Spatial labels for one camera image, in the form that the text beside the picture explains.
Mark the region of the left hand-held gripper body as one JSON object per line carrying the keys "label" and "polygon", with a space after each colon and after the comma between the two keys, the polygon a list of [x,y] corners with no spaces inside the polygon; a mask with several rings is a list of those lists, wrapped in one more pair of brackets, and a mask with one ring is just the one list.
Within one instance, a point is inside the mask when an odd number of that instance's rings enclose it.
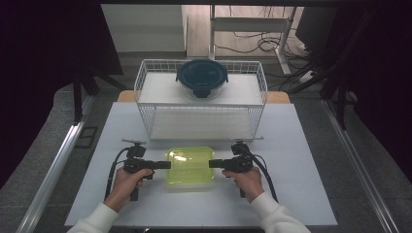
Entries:
{"label": "left hand-held gripper body", "polygon": [[155,169],[155,162],[151,160],[145,160],[143,158],[146,149],[143,147],[143,141],[133,141],[128,139],[122,139],[123,142],[132,143],[133,146],[127,148],[126,159],[124,161],[123,170],[127,173],[134,174],[142,169]]}

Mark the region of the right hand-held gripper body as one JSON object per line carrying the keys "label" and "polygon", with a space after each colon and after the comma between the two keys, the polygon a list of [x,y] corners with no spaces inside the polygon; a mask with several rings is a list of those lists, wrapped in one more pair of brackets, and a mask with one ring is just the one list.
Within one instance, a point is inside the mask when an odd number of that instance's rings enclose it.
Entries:
{"label": "right hand-held gripper body", "polygon": [[234,157],[229,159],[225,164],[223,170],[228,170],[234,173],[246,173],[253,167],[256,167],[251,157],[249,148],[244,143],[236,142],[232,147]]}

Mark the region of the green rectangular food container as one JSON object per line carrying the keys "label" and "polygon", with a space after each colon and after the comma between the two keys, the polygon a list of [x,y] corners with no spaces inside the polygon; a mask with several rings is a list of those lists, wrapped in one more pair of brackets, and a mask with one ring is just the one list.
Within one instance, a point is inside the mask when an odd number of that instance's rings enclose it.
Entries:
{"label": "green rectangular food container", "polygon": [[209,147],[171,148],[165,153],[165,158],[171,163],[166,171],[169,184],[208,183],[214,176],[214,170],[209,167],[215,152]]}

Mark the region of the white wire rack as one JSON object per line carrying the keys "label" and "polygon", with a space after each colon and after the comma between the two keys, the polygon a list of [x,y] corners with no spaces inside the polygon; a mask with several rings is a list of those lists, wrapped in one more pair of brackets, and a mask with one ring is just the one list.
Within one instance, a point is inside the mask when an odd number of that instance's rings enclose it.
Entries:
{"label": "white wire rack", "polygon": [[257,61],[222,60],[228,80],[206,98],[177,80],[183,60],[146,59],[134,96],[152,140],[254,140],[267,100],[267,84]]}

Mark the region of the round container dark blue lid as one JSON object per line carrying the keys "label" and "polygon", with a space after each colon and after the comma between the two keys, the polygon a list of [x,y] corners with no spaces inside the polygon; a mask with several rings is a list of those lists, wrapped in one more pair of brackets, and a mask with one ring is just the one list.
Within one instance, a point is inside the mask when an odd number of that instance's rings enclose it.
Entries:
{"label": "round container dark blue lid", "polygon": [[194,99],[215,98],[228,83],[228,74],[221,63],[210,59],[194,59],[181,65],[175,81]]}

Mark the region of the person's right hand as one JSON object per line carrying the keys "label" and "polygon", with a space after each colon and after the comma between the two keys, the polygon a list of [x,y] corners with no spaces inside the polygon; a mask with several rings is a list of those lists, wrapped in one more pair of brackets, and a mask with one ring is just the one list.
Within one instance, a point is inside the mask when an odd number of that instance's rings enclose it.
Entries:
{"label": "person's right hand", "polygon": [[249,203],[252,203],[264,192],[261,184],[261,173],[258,167],[253,167],[246,173],[234,173],[223,170],[222,174],[225,177],[234,179],[236,186],[245,192],[245,198]]}

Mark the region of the person's left hand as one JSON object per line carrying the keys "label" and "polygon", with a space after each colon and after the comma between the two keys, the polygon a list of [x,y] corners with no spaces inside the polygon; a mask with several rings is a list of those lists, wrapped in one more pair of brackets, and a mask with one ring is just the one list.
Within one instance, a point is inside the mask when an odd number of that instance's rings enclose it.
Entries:
{"label": "person's left hand", "polygon": [[118,213],[130,201],[133,190],[143,185],[143,178],[153,173],[154,171],[151,169],[143,169],[131,174],[123,168],[119,168],[116,173],[113,189],[105,198],[103,204]]}

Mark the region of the wooden table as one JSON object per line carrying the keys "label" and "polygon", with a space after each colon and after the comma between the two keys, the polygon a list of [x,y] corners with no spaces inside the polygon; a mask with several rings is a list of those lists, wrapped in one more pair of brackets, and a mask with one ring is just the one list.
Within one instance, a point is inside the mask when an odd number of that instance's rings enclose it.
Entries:
{"label": "wooden table", "polygon": [[[124,90],[119,94],[118,102],[134,102],[134,91]],[[289,95],[284,91],[268,91],[266,102],[268,104],[289,104]]]}

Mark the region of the black stand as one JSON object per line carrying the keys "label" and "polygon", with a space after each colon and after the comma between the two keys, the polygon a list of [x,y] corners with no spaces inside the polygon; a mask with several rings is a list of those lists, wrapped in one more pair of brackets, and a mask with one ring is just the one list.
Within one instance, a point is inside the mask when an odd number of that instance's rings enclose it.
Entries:
{"label": "black stand", "polygon": [[323,62],[324,67],[318,70],[311,80],[299,84],[289,91],[289,94],[296,94],[315,83],[326,81],[319,95],[323,100],[327,100],[330,99],[333,94],[337,94],[335,119],[342,130],[346,129],[344,114],[347,104],[346,93],[348,90],[348,76],[345,68],[350,61],[350,55],[354,52],[356,45],[361,39],[364,29],[374,15],[374,10],[370,8],[358,8],[360,13],[358,17],[350,14],[349,8],[344,8],[344,11],[347,16],[352,16],[352,23],[347,20],[347,28],[340,33],[339,39],[334,40],[335,46],[320,53],[309,63],[309,66],[313,68]]}
{"label": "black stand", "polygon": [[95,77],[100,78],[104,82],[116,87],[119,90],[126,90],[126,86],[119,81],[116,81],[109,74],[92,67],[86,66],[75,72],[73,76],[73,97],[74,97],[74,124],[78,125],[83,116],[84,109],[82,99],[82,89],[88,96],[95,96],[99,92],[99,87],[95,81]]}

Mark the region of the white power strip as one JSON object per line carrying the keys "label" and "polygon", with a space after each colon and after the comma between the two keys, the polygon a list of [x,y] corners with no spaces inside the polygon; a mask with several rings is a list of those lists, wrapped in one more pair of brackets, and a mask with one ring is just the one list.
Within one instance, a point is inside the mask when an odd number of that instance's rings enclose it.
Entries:
{"label": "white power strip", "polygon": [[300,79],[299,82],[300,83],[306,83],[309,80],[311,80],[314,76],[316,75],[316,73],[314,71],[308,71],[306,74],[304,74]]}

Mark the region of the white cabinet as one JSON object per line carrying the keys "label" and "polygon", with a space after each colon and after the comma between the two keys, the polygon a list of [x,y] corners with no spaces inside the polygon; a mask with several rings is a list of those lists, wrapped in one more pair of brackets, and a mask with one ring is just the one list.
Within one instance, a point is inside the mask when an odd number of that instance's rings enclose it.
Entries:
{"label": "white cabinet", "polygon": [[183,5],[102,4],[117,52],[187,50]]}

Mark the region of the dark curtain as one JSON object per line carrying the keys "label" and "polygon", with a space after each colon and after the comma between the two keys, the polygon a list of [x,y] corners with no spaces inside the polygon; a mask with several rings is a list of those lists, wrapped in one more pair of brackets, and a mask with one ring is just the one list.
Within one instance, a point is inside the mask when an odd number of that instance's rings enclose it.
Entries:
{"label": "dark curtain", "polygon": [[0,0],[0,188],[59,89],[79,77],[121,73],[99,0]]}
{"label": "dark curtain", "polygon": [[345,72],[360,120],[412,183],[412,0],[378,0]]}

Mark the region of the black square floor frame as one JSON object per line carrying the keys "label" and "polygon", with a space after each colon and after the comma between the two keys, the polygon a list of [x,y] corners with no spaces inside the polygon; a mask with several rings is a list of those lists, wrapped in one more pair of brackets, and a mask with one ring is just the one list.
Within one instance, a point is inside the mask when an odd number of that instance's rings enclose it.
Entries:
{"label": "black square floor frame", "polygon": [[76,142],[76,149],[90,149],[93,146],[97,134],[97,126],[84,127]]}

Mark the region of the aluminium rail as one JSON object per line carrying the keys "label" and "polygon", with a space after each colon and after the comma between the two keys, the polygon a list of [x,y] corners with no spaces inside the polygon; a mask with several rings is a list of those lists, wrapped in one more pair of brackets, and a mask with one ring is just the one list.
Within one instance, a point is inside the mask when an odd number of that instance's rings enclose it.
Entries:
{"label": "aluminium rail", "polygon": [[401,233],[399,227],[395,223],[394,216],[392,215],[388,205],[386,204],[383,196],[378,191],[374,181],[371,179],[367,172],[360,155],[356,150],[352,140],[350,139],[346,130],[339,124],[337,120],[337,113],[334,110],[332,104],[327,100],[321,101],[328,118],[337,134],[340,143],[343,145],[346,154],[351,161],[354,171],[357,174],[360,184],[368,198],[372,209],[374,210],[378,220],[385,231],[385,233]]}
{"label": "aluminium rail", "polygon": [[49,171],[46,173],[36,195],[33,198],[25,216],[20,222],[16,233],[33,233],[62,174],[62,171],[79,139],[86,120],[95,101],[95,96],[87,96],[81,106],[81,118],[78,123],[73,124],[66,134]]}

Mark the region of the white desk frame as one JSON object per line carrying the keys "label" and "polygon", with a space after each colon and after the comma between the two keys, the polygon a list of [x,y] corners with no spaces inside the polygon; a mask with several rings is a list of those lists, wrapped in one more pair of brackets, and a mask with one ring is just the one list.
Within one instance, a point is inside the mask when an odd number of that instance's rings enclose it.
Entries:
{"label": "white desk frame", "polygon": [[216,6],[210,6],[210,40],[208,57],[215,58],[215,33],[216,32],[267,32],[280,33],[279,45],[275,53],[282,71],[285,75],[292,72],[285,57],[287,44],[297,7],[292,7],[286,17],[216,17]]}

